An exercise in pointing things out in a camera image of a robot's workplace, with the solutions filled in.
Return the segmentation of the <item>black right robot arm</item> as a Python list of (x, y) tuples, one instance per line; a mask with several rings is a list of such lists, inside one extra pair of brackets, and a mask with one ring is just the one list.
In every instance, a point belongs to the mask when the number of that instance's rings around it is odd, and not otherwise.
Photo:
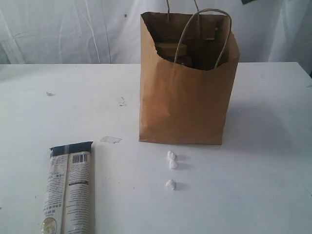
[(247, 4), (247, 3), (252, 2), (252, 1), (254, 1), (254, 0), (241, 0), (242, 4)]

